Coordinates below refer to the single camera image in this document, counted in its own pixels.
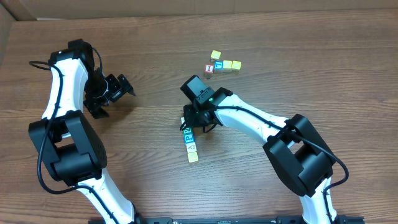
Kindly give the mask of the blue letter P block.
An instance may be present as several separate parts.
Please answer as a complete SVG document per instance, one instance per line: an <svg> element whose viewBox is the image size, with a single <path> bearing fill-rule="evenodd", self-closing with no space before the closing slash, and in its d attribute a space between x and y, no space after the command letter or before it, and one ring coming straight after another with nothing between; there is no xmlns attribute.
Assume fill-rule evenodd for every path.
<svg viewBox="0 0 398 224"><path fill-rule="evenodd" d="M183 137L185 144L190 144L195 142L193 134L184 134Z"/></svg>

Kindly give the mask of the yellow letter K block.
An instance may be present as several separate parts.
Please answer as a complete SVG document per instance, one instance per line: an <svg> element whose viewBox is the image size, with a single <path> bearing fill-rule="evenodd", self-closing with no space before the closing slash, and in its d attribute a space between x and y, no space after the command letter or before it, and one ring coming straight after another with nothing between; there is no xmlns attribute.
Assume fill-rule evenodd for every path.
<svg viewBox="0 0 398 224"><path fill-rule="evenodd" d="M194 164L194 163L199 161L198 153L196 151L195 152L189 152L187 154L187 157L188 157L188 162L190 164Z"/></svg>

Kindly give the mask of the white ice cream block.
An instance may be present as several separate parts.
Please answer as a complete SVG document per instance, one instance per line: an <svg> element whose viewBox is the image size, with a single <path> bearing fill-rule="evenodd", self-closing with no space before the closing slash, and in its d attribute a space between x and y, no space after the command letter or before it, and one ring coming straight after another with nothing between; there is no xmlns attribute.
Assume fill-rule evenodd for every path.
<svg viewBox="0 0 398 224"><path fill-rule="evenodd" d="M186 144L187 153L197 152L197 145L195 142L190 142Z"/></svg>

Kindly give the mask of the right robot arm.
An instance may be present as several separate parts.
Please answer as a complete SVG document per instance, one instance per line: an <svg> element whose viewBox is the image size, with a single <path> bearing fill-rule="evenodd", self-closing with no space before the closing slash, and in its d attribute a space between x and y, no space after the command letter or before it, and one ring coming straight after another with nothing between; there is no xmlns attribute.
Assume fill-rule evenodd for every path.
<svg viewBox="0 0 398 224"><path fill-rule="evenodd" d="M330 196L336 157L306 117L271 115L230 90L206 86L196 75L180 89L191 102L183 108L182 130L201 127L207 133L225 126L247 134L262 145L282 183L300 197L305 223L336 221Z"/></svg>

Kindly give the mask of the green letter Z block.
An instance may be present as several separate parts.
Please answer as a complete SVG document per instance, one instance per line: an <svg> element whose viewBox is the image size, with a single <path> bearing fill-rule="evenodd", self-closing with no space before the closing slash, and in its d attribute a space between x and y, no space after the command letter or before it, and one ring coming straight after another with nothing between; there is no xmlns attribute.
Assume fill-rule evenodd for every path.
<svg viewBox="0 0 398 224"><path fill-rule="evenodd" d="M186 128L183 130L183 135L193 134L192 128Z"/></svg>

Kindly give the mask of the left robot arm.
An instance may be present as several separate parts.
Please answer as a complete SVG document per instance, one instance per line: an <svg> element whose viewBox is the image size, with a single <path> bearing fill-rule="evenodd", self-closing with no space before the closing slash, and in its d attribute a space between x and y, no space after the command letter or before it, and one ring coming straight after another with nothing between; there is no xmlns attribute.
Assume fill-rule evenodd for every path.
<svg viewBox="0 0 398 224"><path fill-rule="evenodd" d="M52 73L49 102L41 120L30 123L37 152L40 185L51 194L81 192L103 217L102 223L144 223L136 207L119 191L106 168L106 149L83 110L106 118L105 106L134 89L124 75L105 76L96 67L98 51L82 39L30 65Z"/></svg>

